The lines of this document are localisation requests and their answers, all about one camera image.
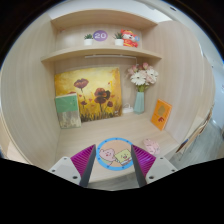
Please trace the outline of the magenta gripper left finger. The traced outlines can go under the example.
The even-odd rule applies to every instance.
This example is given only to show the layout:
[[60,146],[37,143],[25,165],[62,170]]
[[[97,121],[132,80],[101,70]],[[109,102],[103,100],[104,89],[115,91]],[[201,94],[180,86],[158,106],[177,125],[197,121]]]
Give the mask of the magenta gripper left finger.
[[87,187],[92,172],[93,163],[96,157],[96,145],[93,144],[71,157],[71,161],[81,176],[79,183]]

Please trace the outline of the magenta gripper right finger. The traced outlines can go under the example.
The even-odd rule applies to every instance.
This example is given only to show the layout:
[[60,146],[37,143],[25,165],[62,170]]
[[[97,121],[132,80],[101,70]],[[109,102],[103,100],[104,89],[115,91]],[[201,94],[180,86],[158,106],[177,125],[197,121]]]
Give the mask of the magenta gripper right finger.
[[131,146],[131,157],[137,182],[140,187],[143,187],[147,184],[146,175],[154,164],[156,157],[136,145]]

